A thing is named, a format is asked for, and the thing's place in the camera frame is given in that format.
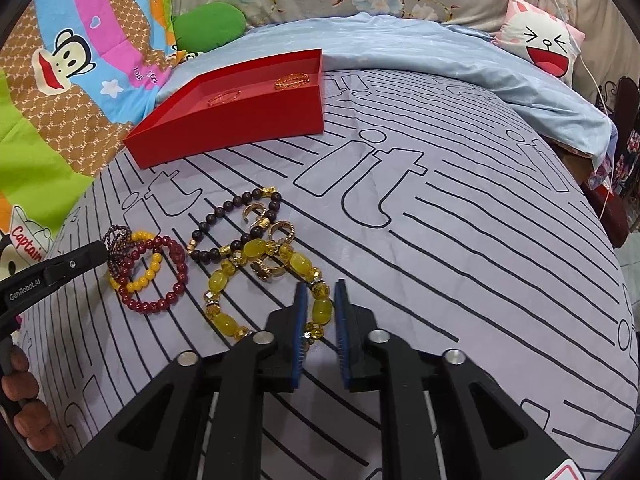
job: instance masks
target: red open mouth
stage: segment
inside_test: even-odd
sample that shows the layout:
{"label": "red open mouth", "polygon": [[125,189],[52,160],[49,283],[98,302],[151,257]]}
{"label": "red open mouth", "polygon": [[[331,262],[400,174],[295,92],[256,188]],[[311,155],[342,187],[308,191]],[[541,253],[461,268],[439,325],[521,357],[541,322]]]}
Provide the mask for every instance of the red open mouth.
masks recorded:
{"label": "red open mouth", "polygon": [[51,66],[51,63],[46,59],[44,59],[42,57],[42,54],[40,53],[38,53],[38,63],[40,65],[40,68],[42,69],[42,76],[44,78],[44,82],[51,88],[63,89],[64,87],[60,84],[60,82],[58,81],[58,78],[56,78],[56,74],[53,71],[53,67]]}
{"label": "red open mouth", "polygon": [[569,58],[567,56],[533,46],[528,46],[527,52],[537,67],[551,75],[562,77],[569,70]]}

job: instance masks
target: black beaded bracelet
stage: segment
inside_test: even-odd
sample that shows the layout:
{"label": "black beaded bracelet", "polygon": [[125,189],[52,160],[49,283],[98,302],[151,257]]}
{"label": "black beaded bracelet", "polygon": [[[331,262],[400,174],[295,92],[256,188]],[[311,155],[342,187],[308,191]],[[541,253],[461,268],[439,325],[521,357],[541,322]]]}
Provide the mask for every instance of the black beaded bracelet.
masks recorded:
{"label": "black beaded bracelet", "polygon": [[[233,211],[234,208],[248,206],[253,200],[260,200],[262,197],[270,198],[271,201],[267,208],[262,206],[260,216],[258,216],[257,221],[248,233],[242,234],[239,240],[233,240],[229,245],[222,246],[219,249],[213,248],[209,251],[196,249],[198,243],[204,238],[205,233],[209,232],[211,226],[215,225],[219,218],[224,218],[226,213]],[[257,187],[251,192],[245,191],[242,196],[235,196],[231,200],[226,200],[222,207],[216,207],[213,213],[209,213],[204,221],[199,222],[198,228],[191,233],[191,240],[187,245],[187,254],[194,262],[217,264],[223,257],[227,257],[235,251],[240,251],[249,240],[262,238],[265,229],[276,221],[281,200],[282,195],[273,186],[261,189]],[[242,216],[244,218],[246,218],[247,212],[245,210],[245,213],[243,213]]]}

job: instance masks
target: light blue sheet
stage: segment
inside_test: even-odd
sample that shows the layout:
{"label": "light blue sheet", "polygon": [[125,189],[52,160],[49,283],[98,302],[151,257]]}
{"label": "light blue sheet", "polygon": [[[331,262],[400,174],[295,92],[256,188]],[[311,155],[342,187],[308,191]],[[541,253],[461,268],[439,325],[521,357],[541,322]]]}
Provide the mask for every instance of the light blue sheet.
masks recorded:
{"label": "light blue sheet", "polygon": [[196,76],[259,57],[321,48],[325,71],[411,70],[452,77],[494,92],[540,135],[592,155],[597,168],[614,127],[555,77],[488,43],[485,35],[434,22],[369,16],[314,18],[261,27],[179,65],[160,103]]}

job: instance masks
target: green pillow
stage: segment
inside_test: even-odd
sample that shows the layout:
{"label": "green pillow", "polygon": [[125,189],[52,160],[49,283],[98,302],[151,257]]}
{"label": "green pillow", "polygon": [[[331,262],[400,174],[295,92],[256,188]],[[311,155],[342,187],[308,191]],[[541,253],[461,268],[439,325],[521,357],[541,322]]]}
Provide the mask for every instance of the green pillow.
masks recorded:
{"label": "green pillow", "polygon": [[240,38],[244,14],[225,2],[210,2],[174,18],[178,50],[208,52]]}

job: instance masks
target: white star print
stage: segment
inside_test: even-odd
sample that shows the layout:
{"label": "white star print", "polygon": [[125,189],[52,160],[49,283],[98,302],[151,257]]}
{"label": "white star print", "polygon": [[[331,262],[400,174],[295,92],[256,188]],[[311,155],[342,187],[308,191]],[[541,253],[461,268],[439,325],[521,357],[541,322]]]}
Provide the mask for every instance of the white star print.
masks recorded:
{"label": "white star print", "polygon": [[111,81],[102,82],[102,90],[100,90],[100,93],[102,95],[108,95],[111,98],[115,99],[123,90],[124,88],[120,88],[118,86],[118,80],[112,79]]}

